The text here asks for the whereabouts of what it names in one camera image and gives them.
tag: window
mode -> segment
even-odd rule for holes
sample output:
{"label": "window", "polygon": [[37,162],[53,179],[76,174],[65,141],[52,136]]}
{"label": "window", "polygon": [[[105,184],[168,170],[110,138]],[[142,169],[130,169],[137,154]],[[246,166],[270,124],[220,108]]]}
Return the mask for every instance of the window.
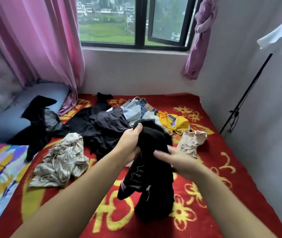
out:
{"label": "window", "polygon": [[77,0],[81,43],[95,47],[187,51],[194,36],[190,27],[195,6],[201,1]]}

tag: black pole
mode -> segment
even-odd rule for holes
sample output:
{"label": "black pole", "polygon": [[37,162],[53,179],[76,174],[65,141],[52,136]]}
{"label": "black pole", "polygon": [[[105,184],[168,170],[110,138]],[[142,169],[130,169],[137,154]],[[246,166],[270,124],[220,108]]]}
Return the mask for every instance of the black pole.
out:
{"label": "black pole", "polygon": [[247,88],[247,90],[245,91],[244,95],[242,96],[242,98],[240,99],[239,103],[237,104],[237,106],[234,108],[233,111],[231,112],[231,115],[229,116],[229,119],[226,121],[225,125],[222,127],[222,129],[220,130],[220,134],[223,132],[223,130],[226,128],[227,124],[230,122],[230,119],[236,114],[236,112],[239,110],[239,105],[242,103],[242,101],[244,100],[244,98],[247,96],[248,92],[250,91],[250,89],[253,87],[254,83],[258,80],[259,76],[261,75],[263,69],[265,68],[266,64],[269,62],[269,60],[272,57],[272,53],[270,53],[270,55],[267,57],[266,61],[264,62],[264,64],[262,65],[262,67],[260,68],[260,70],[258,71],[257,75],[254,77],[254,79],[252,80],[251,84],[249,85],[249,87]]}

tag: red bedspread with yellow print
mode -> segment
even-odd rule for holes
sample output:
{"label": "red bedspread with yellow print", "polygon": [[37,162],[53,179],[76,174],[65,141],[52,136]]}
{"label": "red bedspread with yellow print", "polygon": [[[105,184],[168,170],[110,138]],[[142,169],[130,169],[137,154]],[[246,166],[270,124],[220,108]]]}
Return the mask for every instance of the red bedspread with yellow print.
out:
{"label": "red bedspread with yellow print", "polygon": [[[64,123],[81,108],[90,107],[96,101],[96,96],[93,95],[80,95],[79,98],[77,106],[61,117]],[[133,98],[134,96],[114,96],[114,99],[110,100],[109,103],[120,106],[126,100]],[[219,179],[264,224],[279,238],[282,238],[282,224],[273,208],[266,202],[246,169],[235,158],[225,141],[216,131],[203,110],[199,97],[191,94],[181,94],[142,96],[142,98],[146,98],[147,102],[157,110],[186,117],[192,129],[206,131],[208,139],[198,148],[199,161],[215,172]],[[174,146],[177,146],[180,139],[180,135],[173,135]],[[59,140],[54,138],[39,152],[22,178],[11,201],[0,217],[1,238],[9,238],[41,205],[63,191],[59,188],[27,188],[33,177],[33,169],[42,162],[42,158],[46,155],[48,149]],[[87,148],[85,148],[84,153],[90,159],[89,168],[91,168],[96,163],[96,157],[90,154]],[[143,224],[134,215],[134,207],[138,203],[139,193],[135,192],[125,200],[116,198],[119,185],[127,170],[127,167],[124,168],[102,200],[81,235],[82,238],[222,237],[196,185],[177,174],[174,174],[175,203],[170,216],[160,221]]]}

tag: curtain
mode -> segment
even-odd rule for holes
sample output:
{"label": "curtain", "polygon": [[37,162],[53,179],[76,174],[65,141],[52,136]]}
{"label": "curtain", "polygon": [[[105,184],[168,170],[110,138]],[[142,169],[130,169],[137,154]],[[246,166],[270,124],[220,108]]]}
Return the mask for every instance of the curtain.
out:
{"label": "curtain", "polygon": [[195,32],[199,35],[195,45],[192,47],[186,65],[182,70],[182,75],[189,80],[198,78],[199,72],[204,64],[211,27],[217,15],[218,1],[219,0],[203,0],[199,11],[195,15],[195,20],[197,21]]}
{"label": "curtain", "polygon": [[59,115],[75,106],[85,71],[75,0],[0,0],[0,49],[22,86],[70,87]]}

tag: floor lamp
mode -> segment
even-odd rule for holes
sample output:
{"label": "floor lamp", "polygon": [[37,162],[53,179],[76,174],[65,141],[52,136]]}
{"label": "floor lamp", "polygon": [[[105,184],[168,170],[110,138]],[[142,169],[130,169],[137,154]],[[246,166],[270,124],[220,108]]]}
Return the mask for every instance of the floor lamp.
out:
{"label": "floor lamp", "polygon": [[264,36],[263,38],[258,40],[258,44],[260,45],[261,49],[269,49],[271,50],[270,55],[267,57],[266,61],[250,83],[249,87],[245,91],[244,95],[238,102],[237,106],[234,108],[234,110],[231,110],[230,113],[231,115],[229,116],[228,120],[226,121],[225,125],[222,127],[220,134],[224,131],[226,128],[227,124],[230,124],[230,129],[228,130],[229,133],[231,133],[234,129],[234,127],[237,124],[238,118],[239,118],[239,110],[245,101],[246,97],[250,93],[251,89],[253,88],[254,84],[257,82],[258,78],[260,77],[263,69],[265,68],[266,64],[269,62],[271,59],[273,53],[277,53],[282,55],[282,24],[276,28],[274,31],[272,31],[270,34]]}

